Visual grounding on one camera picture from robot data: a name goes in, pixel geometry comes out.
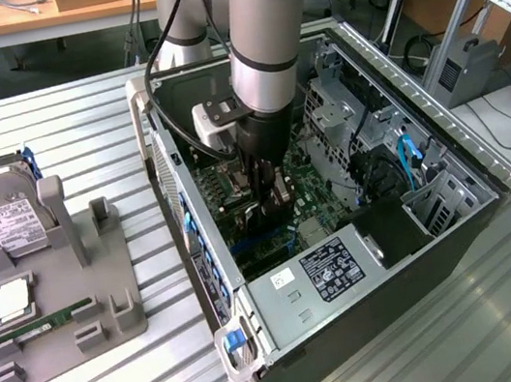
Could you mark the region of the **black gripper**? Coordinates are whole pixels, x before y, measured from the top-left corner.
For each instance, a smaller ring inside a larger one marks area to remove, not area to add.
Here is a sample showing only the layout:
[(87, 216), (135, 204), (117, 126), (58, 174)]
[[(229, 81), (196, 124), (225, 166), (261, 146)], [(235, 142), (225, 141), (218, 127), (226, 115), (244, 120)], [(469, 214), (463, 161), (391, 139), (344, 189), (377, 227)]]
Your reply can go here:
[(278, 112), (255, 112), (237, 121), (236, 143), (246, 169), (252, 170), (255, 163), (282, 165), (290, 142), (292, 118), (293, 106), (289, 104)]

